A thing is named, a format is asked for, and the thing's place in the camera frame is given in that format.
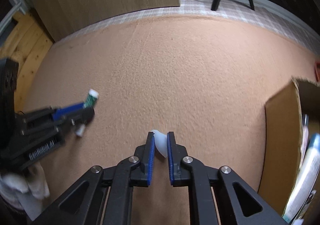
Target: metal screw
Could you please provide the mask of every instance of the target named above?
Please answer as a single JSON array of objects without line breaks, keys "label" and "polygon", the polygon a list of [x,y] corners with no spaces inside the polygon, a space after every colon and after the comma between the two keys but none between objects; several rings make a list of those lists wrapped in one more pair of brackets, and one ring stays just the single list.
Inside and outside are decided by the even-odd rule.
[{"label": "metal screw", "polygon": [[139,158],[137,156],[131,156],[129,157],[129,162],[136,163],[139,161]]},{"label": "metal screw", "polygon": [[190,164],[193,161],[193,158],[191,156],[185,156],[182,160],[183,162]]},{"label": "metal screw", "polygon": [[101,171],[101,167],[98,165],[94,165],[93,167],[90,168],[90,171],[93,173],[98,173]]},{"label": "metal screw", "polygon": [[221,172],[223,173],[230,173],[231,172],[231,168],[229,166],[223,166],[221,167]]}]

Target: cardboard box flap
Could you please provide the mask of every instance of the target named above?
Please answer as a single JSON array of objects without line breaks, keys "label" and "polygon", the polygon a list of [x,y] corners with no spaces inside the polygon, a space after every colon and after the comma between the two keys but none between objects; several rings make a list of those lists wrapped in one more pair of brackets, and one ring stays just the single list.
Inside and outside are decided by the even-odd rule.
[{"label": "cardboard box flap", "polygon": [[320,118],[320,83],[297,79],[301,110],[303,113]]},{"label": "cardboard box flap", "polygon": [[301,158],[301,106],[298,83],[290,83],[266,105],[266,155],[259,195],[283,214],[295,184]]}]

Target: checkered fabric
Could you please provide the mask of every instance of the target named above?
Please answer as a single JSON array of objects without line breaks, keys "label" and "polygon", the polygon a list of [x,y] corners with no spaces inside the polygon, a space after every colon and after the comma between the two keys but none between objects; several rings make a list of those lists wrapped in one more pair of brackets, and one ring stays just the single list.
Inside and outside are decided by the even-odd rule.
[{"label": "checkered fabric", "polygon": [[218,16],[228,19],[240,20],[246,23],[261,26],[290,38],[300,45],[320,55],[320,36],[296,26],[293,23],[269,12],[265,8],[256,7],[255,11],[247,5],[232,0],[221,0],[217,11],[211,11],[212,0],[180,0],[180,7],[166,7],[140,10],[108,18],[90,26],[80,29],[65,37],[57,43],[65,42],[79,35],[106,28],[109,25],[121,24],[140,18],[156,17],[164,15],[207,15]]}]

